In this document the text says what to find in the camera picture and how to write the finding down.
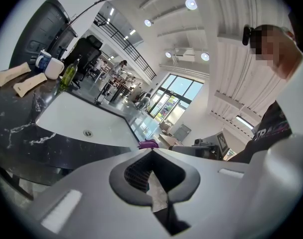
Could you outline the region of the purple cloth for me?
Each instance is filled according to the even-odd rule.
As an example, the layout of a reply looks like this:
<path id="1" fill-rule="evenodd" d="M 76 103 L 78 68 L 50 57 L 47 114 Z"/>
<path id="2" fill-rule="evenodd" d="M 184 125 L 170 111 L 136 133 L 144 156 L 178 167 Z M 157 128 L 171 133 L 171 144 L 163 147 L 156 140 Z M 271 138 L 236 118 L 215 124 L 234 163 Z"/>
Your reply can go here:
<path id="1" fill-rule="evenodd" d="M 140 141 L 138 145 L 139 149 L 148 149 L 148 148 L 159 148 L 159 144 L 154 139 L 145 139 Z"/>

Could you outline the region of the white sink basin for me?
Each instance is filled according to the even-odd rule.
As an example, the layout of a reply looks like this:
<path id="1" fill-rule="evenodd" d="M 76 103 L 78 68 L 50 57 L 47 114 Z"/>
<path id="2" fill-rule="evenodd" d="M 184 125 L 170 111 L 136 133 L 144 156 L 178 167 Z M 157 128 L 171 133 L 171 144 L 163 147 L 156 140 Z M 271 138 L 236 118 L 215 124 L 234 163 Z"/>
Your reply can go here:
<path id="1" fill-rule="evenodd" d="M 63 92 L 45 109 L 36 124 L 53 133 L 76 140 L 135 148 L 134 134 L 125 119 L 104 111 L 69 93 Z M 92 137 L 86 137 L 90 130 Z"/>

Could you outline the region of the large black machine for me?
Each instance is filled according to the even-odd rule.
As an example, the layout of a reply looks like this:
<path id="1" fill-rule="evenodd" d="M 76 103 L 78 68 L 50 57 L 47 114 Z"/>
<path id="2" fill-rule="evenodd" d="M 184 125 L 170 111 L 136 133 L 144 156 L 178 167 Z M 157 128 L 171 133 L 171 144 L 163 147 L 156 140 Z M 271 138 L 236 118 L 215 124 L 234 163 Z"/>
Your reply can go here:
<path id="1" fill-rule="evenodd" d="M 26 62 L 33 68 L 44 50 L 60 59 L 71 41 L 77 37 L 70 18 L 58 0 L 46 0 L 27 23 L 14 48 L 9 67 Z"/>

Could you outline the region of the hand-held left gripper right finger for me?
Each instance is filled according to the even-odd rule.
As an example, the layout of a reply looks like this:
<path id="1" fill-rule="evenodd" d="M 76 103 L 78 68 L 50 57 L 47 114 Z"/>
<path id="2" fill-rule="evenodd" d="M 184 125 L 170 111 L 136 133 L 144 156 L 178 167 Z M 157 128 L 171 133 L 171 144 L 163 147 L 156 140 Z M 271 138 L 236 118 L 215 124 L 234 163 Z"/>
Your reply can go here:
<path id="1" fill-rule="evenodd" d="M 246 163 L 184 155 L 200 174 L 187 201 L 154 216 L 181 239 L 261 239 L 290 215 L 303 195 L 303 136 L 279 141 Z"/>

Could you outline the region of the chrome faucet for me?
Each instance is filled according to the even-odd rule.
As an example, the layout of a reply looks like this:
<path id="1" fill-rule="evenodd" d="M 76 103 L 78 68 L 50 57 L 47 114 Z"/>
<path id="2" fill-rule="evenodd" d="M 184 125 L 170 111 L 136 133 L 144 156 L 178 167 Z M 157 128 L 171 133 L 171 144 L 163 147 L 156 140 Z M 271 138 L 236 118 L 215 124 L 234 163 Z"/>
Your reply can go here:
<path id="1" fill-rule="evenodd" d="M 102 91 L 99 93 L 97 98 L 95 99 L 95 103 L 100 105 L 103 100 L 106 98 L 106 95 L 109 93 L 109 89 L 111 86 L 111 81 L 108 81 L 106 85 L 103 87 Z"/>

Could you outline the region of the glass entrance door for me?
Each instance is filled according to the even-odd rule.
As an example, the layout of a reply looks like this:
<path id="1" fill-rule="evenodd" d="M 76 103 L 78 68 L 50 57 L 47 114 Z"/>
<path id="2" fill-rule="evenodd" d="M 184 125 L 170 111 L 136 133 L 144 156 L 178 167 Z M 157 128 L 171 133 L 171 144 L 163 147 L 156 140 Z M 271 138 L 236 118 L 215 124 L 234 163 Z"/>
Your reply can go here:
<path id="1" fill-rule="evenodd" d="M 199 81 L 170 74 L 152 96 L 148 115 L 158 124 L 175 125 L 202 86 Z"/>

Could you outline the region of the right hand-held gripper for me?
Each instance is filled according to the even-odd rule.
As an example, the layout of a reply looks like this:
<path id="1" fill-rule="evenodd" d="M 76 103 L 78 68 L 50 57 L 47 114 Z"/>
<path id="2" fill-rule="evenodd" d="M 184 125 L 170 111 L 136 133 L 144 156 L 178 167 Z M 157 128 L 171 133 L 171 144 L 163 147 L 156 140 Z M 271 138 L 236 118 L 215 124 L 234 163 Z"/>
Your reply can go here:
<path id="1" fill-rule="evenodd" d="M 204 147 L 205 152 L 208 153 L 207 158 L 214 160 L 223 160 L 230 149 L 223 132 L 206 138 L 196 139 L 193 146 Z M 186 155 L 195 155 L 195 148 L 193 146 L 172 145 L 169 147 L 169 150 Z"/>

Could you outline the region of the black balcony railing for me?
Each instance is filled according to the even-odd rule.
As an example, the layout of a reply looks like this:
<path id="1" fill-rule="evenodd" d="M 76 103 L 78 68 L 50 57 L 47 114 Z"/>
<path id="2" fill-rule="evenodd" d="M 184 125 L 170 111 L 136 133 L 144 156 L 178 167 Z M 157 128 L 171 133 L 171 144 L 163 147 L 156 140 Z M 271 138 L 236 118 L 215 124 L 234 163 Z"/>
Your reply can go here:
<path id="1" fill-rule="evenodd" d="M 134 61 L 138 68 L 140 68 L 144 74 L 153 80 L 156 73 L 149 66 L 142 55 L 136 50 L 136 48 L 123 36 L 116 27 L 114 27 L 104 16 L 97 13 L 93 23 L 107 34 L 117 45 Z"/>

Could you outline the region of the ceiling air conditioner unit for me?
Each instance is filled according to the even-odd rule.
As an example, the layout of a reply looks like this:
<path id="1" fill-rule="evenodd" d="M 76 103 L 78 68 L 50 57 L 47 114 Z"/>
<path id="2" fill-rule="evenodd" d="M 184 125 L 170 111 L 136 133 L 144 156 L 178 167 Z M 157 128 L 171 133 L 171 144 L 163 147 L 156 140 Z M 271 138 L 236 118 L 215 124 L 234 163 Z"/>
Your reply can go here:
<path id="1" fill-rule="evenodd" d="M 173 53 L 178 61 L 194 62 L 195 61 L 195 51 L 193 48 L 176 48 Z"/>

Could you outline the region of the blue and white mug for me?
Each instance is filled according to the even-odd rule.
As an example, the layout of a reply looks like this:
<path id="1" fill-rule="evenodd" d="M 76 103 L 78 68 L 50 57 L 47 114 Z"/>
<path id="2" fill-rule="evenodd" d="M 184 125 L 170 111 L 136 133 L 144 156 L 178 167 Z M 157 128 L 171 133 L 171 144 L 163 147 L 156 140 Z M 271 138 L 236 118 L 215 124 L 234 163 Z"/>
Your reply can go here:
<path id="1" fill-rule="evenodd" d="M 49 54 L 48 52 L 46 52 L 45 50 L 41 50 L 39 53 L 39 56 L 36 59 L 35 62 L 35 66 L 39 69 L 39 70 L 45 70 L 48 63 L 50 62 L 52 56 L 51 54 Z"/>

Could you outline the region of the green soap bottle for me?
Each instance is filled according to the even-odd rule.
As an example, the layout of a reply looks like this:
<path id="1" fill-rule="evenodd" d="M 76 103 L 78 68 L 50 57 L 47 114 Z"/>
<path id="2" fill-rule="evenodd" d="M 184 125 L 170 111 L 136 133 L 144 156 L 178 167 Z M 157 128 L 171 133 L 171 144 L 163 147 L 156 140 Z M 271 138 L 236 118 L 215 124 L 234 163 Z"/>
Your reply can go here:
<path id="1" fill-rule="evenodd" d="M 79 64 L 81 58 L 82 58 L 82 55 L 79 55 L 78 58 L 66 68 L 64 75 L 62 76 L 62 79 L 60 82 L 61 86 L 68 87 L 71 84 L 75 74 L 77 73 L 78 64 Z"/>

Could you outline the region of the black office chair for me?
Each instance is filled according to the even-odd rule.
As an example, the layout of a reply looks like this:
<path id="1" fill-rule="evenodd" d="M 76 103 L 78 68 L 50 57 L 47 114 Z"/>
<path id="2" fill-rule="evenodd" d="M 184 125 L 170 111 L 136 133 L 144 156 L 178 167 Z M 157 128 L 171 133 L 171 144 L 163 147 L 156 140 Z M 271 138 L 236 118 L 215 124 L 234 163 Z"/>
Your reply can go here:
<path id="1" fill-rule="evenodd" d="M 74 49 L 64 59 L 65 72 L 66 68 L 72 64 L 81 55 L 78 70 L 72 80 L 72 84 L 80 88 L 80 82 L 83 81 L 90 66 L 96 64 L 97 59 L 102 54 L 101 47 L 103 43 L 94 35 L 89 35 L 86 38 L 80 38 L 76 43 Z"/>

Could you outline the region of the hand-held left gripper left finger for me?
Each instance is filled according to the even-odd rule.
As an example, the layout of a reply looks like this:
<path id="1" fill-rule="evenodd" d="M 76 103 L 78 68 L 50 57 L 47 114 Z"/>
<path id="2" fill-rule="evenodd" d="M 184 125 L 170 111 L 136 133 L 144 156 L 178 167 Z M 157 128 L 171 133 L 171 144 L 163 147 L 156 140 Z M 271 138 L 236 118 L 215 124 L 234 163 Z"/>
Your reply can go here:
<path id="1" fill-rule="evenodd" d="M 169 239 L 151 207 L 124 202 L 112 190 L 112 169 L 142 150 L 92 162 L 43 191 L 28 207 L 42 228 L 64 239 Z"/>

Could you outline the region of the person's black shirt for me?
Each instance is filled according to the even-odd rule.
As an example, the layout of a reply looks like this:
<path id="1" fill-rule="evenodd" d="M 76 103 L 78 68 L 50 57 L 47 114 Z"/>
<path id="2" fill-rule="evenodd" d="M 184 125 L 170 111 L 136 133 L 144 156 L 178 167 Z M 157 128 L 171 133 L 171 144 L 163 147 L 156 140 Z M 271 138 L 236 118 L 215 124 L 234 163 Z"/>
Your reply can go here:
<path id="1" fill-rule="evenodd" d="M 229 159 L 230 162 L 250 163 L 252 156 L 259 151 L 268 150 L 272 145 L 292 134 L 291 128 L 277 102 L 265 112 L 257 131 L 244 150 Z"/>

